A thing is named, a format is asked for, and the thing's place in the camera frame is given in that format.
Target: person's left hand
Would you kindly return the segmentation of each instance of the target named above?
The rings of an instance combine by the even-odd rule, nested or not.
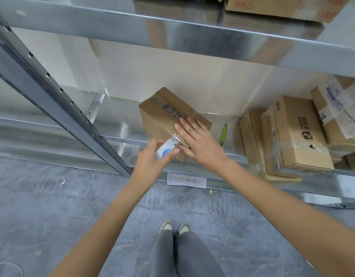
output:
[[[130,182],[142,185],[147,188],[146,191],[153,186],[162,170],[180,152],[178,148],[172,149],[163,158],[157,160],[155,152],[164,142],[163,140],[152,138],[149,144],[139,152]]]

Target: paper scrap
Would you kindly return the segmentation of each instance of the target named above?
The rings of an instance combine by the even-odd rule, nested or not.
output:
[[[167,173],[167,185],[170,186],[191,186],[193,188],[206,188],[207,178],[190,175]]]

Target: blue circular logo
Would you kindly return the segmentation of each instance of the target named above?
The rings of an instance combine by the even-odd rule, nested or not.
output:
[[[162,153],[162,157],[164,157],[165,154],[168,153],[169,151],[171,151],[171,149],[165,149],[165,150],[163,151],[163,153]]]

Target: leg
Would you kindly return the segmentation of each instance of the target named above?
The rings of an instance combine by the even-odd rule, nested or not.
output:
[[[148,265],[142,276],[146,277],[177,277],[174,261],[174,227],[171,221],[165,221],[154,241]]]
[[[226,276],[207,247],[195,233],[190,231],[189,225],[186,225],[189,230],[181,233],[174,245],[176,268],[179,276]]]

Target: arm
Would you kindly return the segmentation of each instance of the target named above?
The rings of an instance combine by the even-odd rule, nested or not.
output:
[[[180,149],[240,192],[323,276],[355,276],[355,231],[229,159],[200,122],[175,125]]]
[[[156,160],[155,151],[163,140],[152,139],[138,155],[129,183],[116,196],[74,248],[64,257],[49,277],[96,277],[116,243],[131,211],[157,181],[163,168],[179,153],[173,149]]]

